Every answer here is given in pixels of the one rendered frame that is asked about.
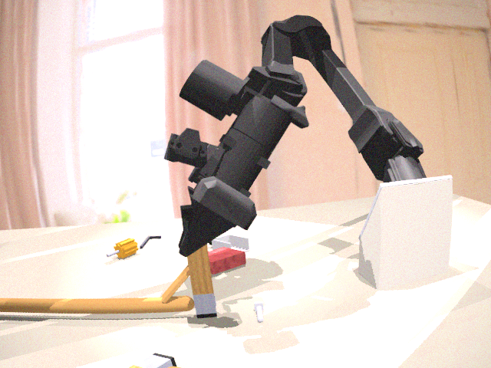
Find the dark grey bent rod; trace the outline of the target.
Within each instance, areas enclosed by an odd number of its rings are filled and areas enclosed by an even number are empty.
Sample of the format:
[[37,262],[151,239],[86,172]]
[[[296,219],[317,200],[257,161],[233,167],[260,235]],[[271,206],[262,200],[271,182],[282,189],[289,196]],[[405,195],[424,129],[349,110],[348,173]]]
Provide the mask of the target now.
[[161,235],[147,236],[145,241],[143,241],[142,244],[140,245],[140,248],[143,248],[145,246],[145,244],[150,240],[150,238],[159,239],[159,238],[161,238]]

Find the red rectangular block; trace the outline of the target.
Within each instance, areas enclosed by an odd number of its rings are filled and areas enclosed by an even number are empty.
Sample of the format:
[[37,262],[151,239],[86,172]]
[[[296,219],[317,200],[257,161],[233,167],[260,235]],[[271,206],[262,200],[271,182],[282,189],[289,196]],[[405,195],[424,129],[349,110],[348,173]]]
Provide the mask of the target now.
[[246,253],[231,248],[219,248],[209,251],[211,274],[221,273],[246,263]]

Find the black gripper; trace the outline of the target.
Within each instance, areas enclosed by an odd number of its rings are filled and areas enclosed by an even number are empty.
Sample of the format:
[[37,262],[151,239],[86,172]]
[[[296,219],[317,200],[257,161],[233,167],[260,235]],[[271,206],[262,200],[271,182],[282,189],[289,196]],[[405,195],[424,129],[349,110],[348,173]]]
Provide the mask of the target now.
[[194,167],[188,177],[196,187],[187,186],[193,214],[178,244],[184,257],[231,228],[248,230],[257,216],[249,189],[262,168],[269,167],[272,152],[232,127],[219,142],[227,148],[212,176],[205,178],[202,169]]

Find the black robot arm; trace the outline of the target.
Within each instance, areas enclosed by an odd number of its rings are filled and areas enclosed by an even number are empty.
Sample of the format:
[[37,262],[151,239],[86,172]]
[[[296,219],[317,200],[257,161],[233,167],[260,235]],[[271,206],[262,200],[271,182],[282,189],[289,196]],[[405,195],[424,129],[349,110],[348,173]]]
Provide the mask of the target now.
[[[331,48],[323,24],[309,15],[294,15],[274,21],[262,36],[262,66],[252,67],[242,80],[201,60],[187,78],[180,97],[222,121],[232,113],[231,127],[271,152],[290,123],[309,126],[305,105],[307,94],[301,72],[295,71],[293,57],[312,63],[351,117],[348,135],[374,174],[386,182],[426,178],[419,156],[420,141],[394,115],[377,107],[354,75]],[[171,133],[163,157],[199,167],[200,174],[212,176],[227,146],[202,142],[199,131],[186,128]]]

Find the long orange l-shaped rod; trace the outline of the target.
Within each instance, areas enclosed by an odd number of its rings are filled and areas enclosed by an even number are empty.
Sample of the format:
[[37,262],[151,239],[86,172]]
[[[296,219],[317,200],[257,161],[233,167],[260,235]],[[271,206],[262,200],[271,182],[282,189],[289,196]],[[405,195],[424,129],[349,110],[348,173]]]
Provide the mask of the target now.
[[166,356],[159,353],[149,355],[140,362],[135,363],[129,368],[179,368],[173,356]]

